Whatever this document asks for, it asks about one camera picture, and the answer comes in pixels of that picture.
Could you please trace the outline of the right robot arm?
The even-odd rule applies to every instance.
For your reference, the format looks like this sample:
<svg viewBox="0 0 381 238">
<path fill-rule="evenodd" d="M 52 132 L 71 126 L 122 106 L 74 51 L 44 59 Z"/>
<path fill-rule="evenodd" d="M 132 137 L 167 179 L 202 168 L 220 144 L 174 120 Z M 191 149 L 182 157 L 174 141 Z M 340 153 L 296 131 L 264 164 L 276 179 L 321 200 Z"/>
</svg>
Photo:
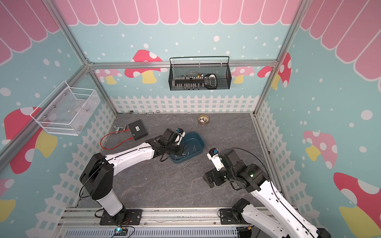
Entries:
<svg viewBox="0 0 381 238">
<path fill-rule="evenodd" d="M 231 217 L 238 224 L 250 224 L 272 238 L 329 238 L 325 228 L 318 228 L 305 219 L 277 190 L 266 170 L 256 164 L 246 165 L 234 148 L 208 151 L 207 157 L 215 168 L 206 172 L 204 181 L 209 187 L 225 182 L 236 190 L 245 190 L 273 215 L 258 210 L 241 198 L 232 206 Z"/>
</svg>

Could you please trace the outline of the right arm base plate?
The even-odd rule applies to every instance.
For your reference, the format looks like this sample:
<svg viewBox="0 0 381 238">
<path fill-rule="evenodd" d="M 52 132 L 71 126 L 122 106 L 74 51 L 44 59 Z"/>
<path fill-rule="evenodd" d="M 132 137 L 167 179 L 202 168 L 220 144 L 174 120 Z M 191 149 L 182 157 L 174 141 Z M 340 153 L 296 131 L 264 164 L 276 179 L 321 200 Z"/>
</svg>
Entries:
<svg viewBox="0 0 381 238">
<path fill-rule="evenodd" d="M 248 225 L 242 215 L 233 208 L 221 208 L 217 212 L 222 225 Z"/>
</svg>

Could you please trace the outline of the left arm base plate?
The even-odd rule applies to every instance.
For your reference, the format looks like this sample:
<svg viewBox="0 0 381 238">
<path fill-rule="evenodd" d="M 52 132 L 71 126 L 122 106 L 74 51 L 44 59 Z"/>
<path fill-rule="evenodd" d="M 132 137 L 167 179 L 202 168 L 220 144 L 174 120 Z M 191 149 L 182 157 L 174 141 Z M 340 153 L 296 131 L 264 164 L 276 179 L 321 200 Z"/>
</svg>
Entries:
<svg viewBox="0 0 381 238">
<path fill-rule="evenodd" d="M 101 216 L 100 226 L 138 226 L 142 218 L 142 209 L 122 209 L 111 216 L 106 211 Z"/>
</svg>

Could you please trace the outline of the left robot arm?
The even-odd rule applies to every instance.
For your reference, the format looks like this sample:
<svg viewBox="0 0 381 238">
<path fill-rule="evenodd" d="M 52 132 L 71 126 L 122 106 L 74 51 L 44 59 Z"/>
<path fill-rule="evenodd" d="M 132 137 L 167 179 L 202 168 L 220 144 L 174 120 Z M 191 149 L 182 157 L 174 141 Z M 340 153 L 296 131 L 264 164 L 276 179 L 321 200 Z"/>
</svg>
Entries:
<svg viewBox="0 0 381 238">
<path fill-rule="evenodd" d="M 183 129 L 167 129 L 163 135 L 146 140 L 132 149 L 109 155 L 94 154 L 80 176 L 80 182 L 90 197 L 102 206 L 109 219 L 116 224 L 124 223 L 128 212 L 113 191 L 113 179 L 118 173 L 140 162 L 158 156 L 182 156 L 181 144 L 186 133 Z"/>
</svg>

